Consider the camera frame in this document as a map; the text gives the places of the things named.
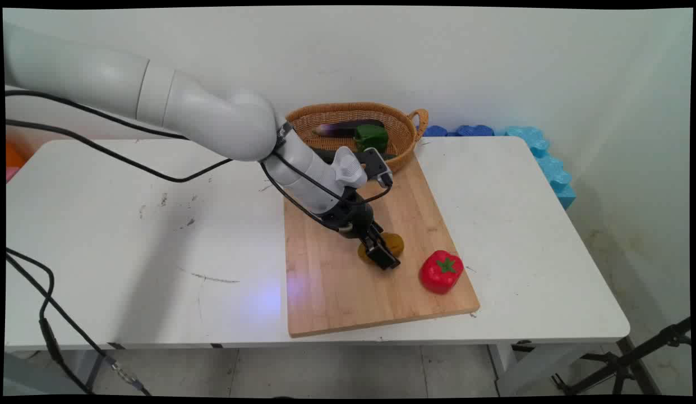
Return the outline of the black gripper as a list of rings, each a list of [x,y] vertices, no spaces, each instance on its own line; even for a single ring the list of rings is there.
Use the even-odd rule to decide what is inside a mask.
[[[339,201],[323,213],[323,223],[336,228],[347,240],[361,240],[361,260],[380,269],[393,269],[400,264],[402,237],[396,233],[384,232],[374,222],[374,212],[369,204],[363,204],[363,197],[357,192],[344,192],[341,196],[351,203]]]

